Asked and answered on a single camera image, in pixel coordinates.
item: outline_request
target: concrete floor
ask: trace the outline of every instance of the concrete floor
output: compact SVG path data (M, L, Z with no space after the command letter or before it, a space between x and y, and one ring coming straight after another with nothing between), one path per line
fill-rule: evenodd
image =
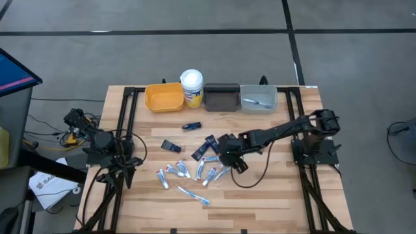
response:
M290 0L295 29L416 28L414 0ZM1 31L154 29L285 29L276 0L13 0ZM353 225L360 233L415 233L416 170L398 162L385 143L386 127L416 116L416 34L297 34L307 85L318 85L324 106L340 117L335 137ZM0 47L37 73L37 98L104 99L108 85L177 81L187 68L206 82L296 85L286 34L187 36L3 36ZM65 129L62 118L79 107L100 114L102 103L33 101L30 113ZM28 120L28 131L49 132ZM400 139L392 139L395 151ZM79 150L40 151L82 167ZM69 232L80 197L57 205L60 214L36 215L35 234Z

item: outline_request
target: white container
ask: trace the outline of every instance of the white container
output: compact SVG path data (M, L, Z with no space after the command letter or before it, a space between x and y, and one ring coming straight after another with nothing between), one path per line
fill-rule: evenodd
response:
M203 96L203 77L195 69L189 69L182 73L181 84L185 93L185 103L188 107L199 107L202 104Z

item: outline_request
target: wooden tabletop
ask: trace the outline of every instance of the wooden tabletop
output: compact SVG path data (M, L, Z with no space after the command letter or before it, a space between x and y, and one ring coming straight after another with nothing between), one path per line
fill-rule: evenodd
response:
M109 87L100 128L116 128L123 90L124 86ZM317 88L300 87L300 90L306 114L322 108ZM116 232L168 233L171 228L177 228L178 233L240 233L241 229L248 229L249 233L309 233L299 171L293 163L291 137L274 143L266 176L254 188L236 186L230 173L218 181L210 182L206 187L193 180L198 163L190 155L204 143L205 137L214 135L218 138L225 133L237 135L243 131L268 129L288 122L290 119L286 97L280 93L278 96L278 110L267 115L243 114L240 111L207 112L203 107L184 107L177 112L152 113L144 104L144 93L140 93L133 132L140 135L147 144L148 157L142 166L136 168L131 189L123 190ZM128 116L127 110L124 128L127 126ZM184 132L181 126L191 122L201 122L203 127ZM161 149L164 139L181 146L182 152L173 153ZM143 158L141 143L137 139L134 141L135 156ZM214 153L209 149L205 155ZM265 169L266 157L267 153L245 155L244 160L249 169L241 175L235 173L237 182L242 185L255 183ZM165 173L170 186L165 190L155 172L165 168L168 163L174 166L178 160L185 162L192 178L179 178ZM216 165L218 163L215 162L205 164L203 178ZM89 187L97 170L97 166L89 169L85 188ZM325 165L320 165L317 170L324 201L340 222L352 229L339 174ZM198 200L178 192L177 186L207 198L211 205L204 206ZM87 218L101 203L104 188L104 184L94 183L86 207ZM83 192L79 218L86 189ZM315 202L313 208L317 228L320 228ZM111 212L108 212L106 228L109 228L110 222Z

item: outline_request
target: gray plastic bin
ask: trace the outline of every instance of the gray plastic bin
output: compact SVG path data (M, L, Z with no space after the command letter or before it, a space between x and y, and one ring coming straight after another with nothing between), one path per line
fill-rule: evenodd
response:
M246 114L270 114L278 108L278 89L273 85L242 85L240 96L241 111ZM244 98L272 105L272 108L244 101Z

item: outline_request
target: yellow bowl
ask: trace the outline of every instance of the yellow bowl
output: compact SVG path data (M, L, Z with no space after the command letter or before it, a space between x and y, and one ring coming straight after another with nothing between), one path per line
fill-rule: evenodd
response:
M146 106L153 112L179 111L183 107L181 83L151 84L144 93Z

